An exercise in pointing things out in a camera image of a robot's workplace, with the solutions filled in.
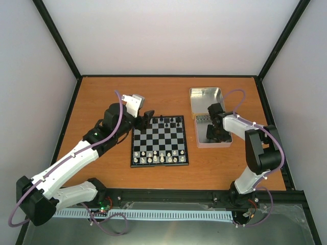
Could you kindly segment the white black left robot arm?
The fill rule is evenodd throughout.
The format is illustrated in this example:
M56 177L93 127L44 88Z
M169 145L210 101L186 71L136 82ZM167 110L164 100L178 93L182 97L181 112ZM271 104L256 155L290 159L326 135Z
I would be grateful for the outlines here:
M22 176L16 182L16 208L36 226L45 224L56 211L68 206L92 202L102 205L106 201L105 186L96 178L69 187L62 194L59 189L83 167L100 158L118 144L118 139L133 128L143 130L150 123L154 111L143 116L132 111L130 104L114 103L105 111L82 140L64 157L32 178Z

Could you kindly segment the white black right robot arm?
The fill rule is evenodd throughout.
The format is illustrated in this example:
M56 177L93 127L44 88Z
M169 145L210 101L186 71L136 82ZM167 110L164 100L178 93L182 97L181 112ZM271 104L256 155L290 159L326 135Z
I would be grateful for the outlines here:
M225 143L235 134L245 141L247 167L231 183L228 194L230 204L240 207L262 180L285 163L277 128L250 122L235 112L225 112L220 103L210 105L207 110L212 121L207 126L207 139Z

